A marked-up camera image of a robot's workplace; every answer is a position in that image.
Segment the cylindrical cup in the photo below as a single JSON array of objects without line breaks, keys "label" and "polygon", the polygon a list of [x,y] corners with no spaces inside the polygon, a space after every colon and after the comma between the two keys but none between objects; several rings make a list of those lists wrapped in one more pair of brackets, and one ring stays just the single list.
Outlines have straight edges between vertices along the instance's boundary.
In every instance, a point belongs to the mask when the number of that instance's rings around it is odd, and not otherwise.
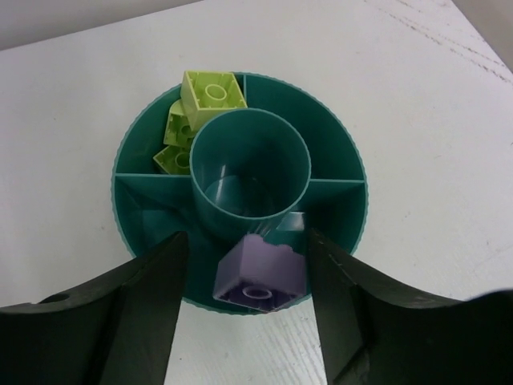
[{"label": "cylindrical cup", "polygon": [[192,143],[196,211],[226,241],[265,236],[305,194],[311,173],[306,144],[272,112],[241,108],[206,123]]}]

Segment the green block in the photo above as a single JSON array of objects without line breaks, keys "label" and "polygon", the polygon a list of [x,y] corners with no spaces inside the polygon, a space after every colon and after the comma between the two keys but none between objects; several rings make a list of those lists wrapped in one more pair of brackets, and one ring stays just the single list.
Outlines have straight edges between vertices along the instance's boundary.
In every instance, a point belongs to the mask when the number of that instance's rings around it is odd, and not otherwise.
[{"label": "green block", "polygon": [[188,175],[189,152],[176,146],[167,146],[164,150],[153,156],[159,169],[167,174]]},{"label": "green block", "polygon": [[189,149],[195,135],[184,113],[182,100],[178,99],[169,108],[164,144]]},{"label": "green block", "polygon": [[222,112],[248,106],[232,72],[185,71],[180,96],[193,132]]}]

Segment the teal container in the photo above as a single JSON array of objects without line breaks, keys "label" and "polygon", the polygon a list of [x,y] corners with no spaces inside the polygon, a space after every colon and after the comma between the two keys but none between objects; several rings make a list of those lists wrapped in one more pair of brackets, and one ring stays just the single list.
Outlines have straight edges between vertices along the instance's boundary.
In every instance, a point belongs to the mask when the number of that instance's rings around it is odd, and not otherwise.
[{"label": "teal container", "polygon": [[242,108],[206,123],[191,149],[196,213],[210,233],[237,243],[272,232],[305,195],[310,156],[280,116]]},{"label": "teal container", "polygon": [[[286,211],[287,214],[281,218],[276,228],[273,225],[269,226],[270,230],[265,234],[265,240],[275,245],[285,243],[297,252],[304,253],[305,230],[314,227],[343,249],[353,253],[362,236],[368,196],[362,160],[349,133],[328,108],[297,87],[254,74],[236,74],[236,81],[249,109],[266,111],[273,117],[273,122],[279,117],[281,122],[286,122],[287,128],[292,126],[308,148],[310,158],[311,173],[307,187],[301,199],[296,201],[292,208],[285,205],[288,202],[285,197],[292,201],[296,192],[301,190],[306,158],[298,158],[300,161],[297,168],[288,168],[290,174],[287,177],[297,181],[295,188],[287,184],[290,191],[280,192],[282,195],[276,196],[273,195],[276,190],[270,186],[269,197],[279,202],[272,205],[284,208],[281,211]],[[212,298],[217,263],[235,242],[229,240],[231,237],[215,235],[203,225],[204,222],[197,214],[198,200],[194,198],[192,176],[161,174],[152,160],[152,157],[165,147],[162,139],[169,108],[179,98],[180,86],[164,92],[151,102],[130,126],[119,147],[112,178],[112,202],[119,231],[134,257],[143,254],[175,231],[187,231],[190,257],[184,300],[221,313],[255,314],[257,312],[254,310],[218,302]],[[232,113],[235,112],[219,115],[210,123],[215,127],[215,122],[219,119],[221,123],[223,120],[225,123],[231,120],[235,124],[238,118],[236,115],[230,118],[229,114]],[[230,132],[236,129],[239,129],[240,133],[244,132],[243,126],[229,128]],[[299,149],[301,146],[298,144],[294,147]],[[192,150],[192,156],[195,156],[196,150]],[[196,161],[192,158],[191,161],[193,166]],[[273,168],[276,166],[274,162],[269,162],[254,175],[261,181],[259,184],[265,184],[266,180],[273,178],[271,174],[275,172]],[[195,178],[201,174],[201,170],[197,171],[199,173],[195,173]],[[206,191],[203,184],[198,184],[198,187],[199,190]],[[241,191],[250,189],[247,186],[239,188],[242,188]],[[252,209],[256,213],[266,213],[265,208],[272,205],[265,200],[259,202],[257,198],[244,195],[243,199],[255,200]],[[236,203],[235,206],[240,206],[235,198],[233,202]],[[220,209],[230,212],[226,210],[227,203],[217,202]],[[231,214],[251,217],[247,213],[240,215],[241,211],[237,211],[236,207]]]}]

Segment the purple block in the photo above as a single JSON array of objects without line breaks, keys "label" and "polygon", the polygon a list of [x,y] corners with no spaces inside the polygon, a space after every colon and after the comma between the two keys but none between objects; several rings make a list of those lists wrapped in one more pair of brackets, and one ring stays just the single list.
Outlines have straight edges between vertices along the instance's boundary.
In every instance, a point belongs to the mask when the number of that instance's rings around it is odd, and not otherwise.
[{"label": "purple block", "polygon": [[260,235],[246,235],[217,266],[219,301],[274,311],[305,295],[305,257],[288,245],[265,243]]}]

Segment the cup rim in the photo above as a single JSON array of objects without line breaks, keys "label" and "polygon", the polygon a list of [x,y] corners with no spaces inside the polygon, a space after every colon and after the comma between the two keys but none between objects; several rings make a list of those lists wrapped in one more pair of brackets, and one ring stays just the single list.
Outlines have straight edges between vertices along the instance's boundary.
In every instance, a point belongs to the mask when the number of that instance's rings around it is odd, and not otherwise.
[{"label": "cup rim", "polygon": [[[206,128],[214,120],[219,119],[221,116],[224,116],[226,114],[236,114],[236,113],[241,113],[241,112],[244,113],[244,111],[257,111],[259,113],[270,115],[274,119],[281,120],[282,123],[285,123],[287,126],[289,126],[289,128],[291,128],[293,130],[293,132],[297,135],[297,137],[299,138],[299,140],[301,141],[301,143],[303,144],[303,146],[304,146],[304,148],[306,150],[306,158],[307,158],[307,161],[308,161],[308,176],[306,178],[305,187],[302,189],[301,193],[299,194],[299,196],[297,197],[297,199],[293,203],[291,203],[290,205],[288,205],[287,207],[285,207],[284,209],[282,209],[281,211],[279,211],[277,213],[274,213],[274,214],[271,214],[271,215],[266,215],[264,217],[244,217],[244,216],[241,216],[241,215],[230,213],[229,211],[227,211],[225,209],[222,209],[221,207],[217,206],[214,202],[212,202],[207,197],[207,195],[204,193],[204,191],[200,188],[200,185],[199,185],[199,183],[198,183],[198,181],[196,179],[196,175],[194,173],[194,167],[192,166],[192,163],[193,163],[192,159],[194,157],[194,150],[196,148],[196,141],[201,136],[201,133],[204,131],[204,128]],[[306,193],[306,190],[308,189],[310,181],[312,179],[312,160],[310,158],[310,151],[308,149],[308,146],[306,145],[305,140],[303,139],[303,137],[299,133],[299,131],[291,123],[289,123],[287,120],[283,119],[281,116],[279,116],[279,115],[277,115],[277,114],[275,114],[273,112],[262,110],[260,108],[254,108],[254,107],[236,108],[236,109],[228,110],[226,112],[223,112],[223,113],[221,113],[219,115],[214,116],[207,123],[205,123],[204,126],[198,131],[198,134],[196,135],[196,137],[194,138],[194,141],[192,142],[189,167],[190,167],[190,170],[191,170],[192,183],[194,184],[195,189],[200,192],[201,197],[203,199],[205,199],[214,209],[216,209],[217,211],[219,211],[219,212],[221,212],[221,213],[223,213],[225,215],[228,215],[228,216],[230,216],[232,218],[243,219],[243,220],[250,220],[250,221],[262,221],[262,220],[273,219],[275,217],[280,217],[280,216],[283,216],[284,214],[290,212],[291,208],[293,208],[295,205],[297,205],[299,203],[299,201],[303,198],[303,196]]]}]

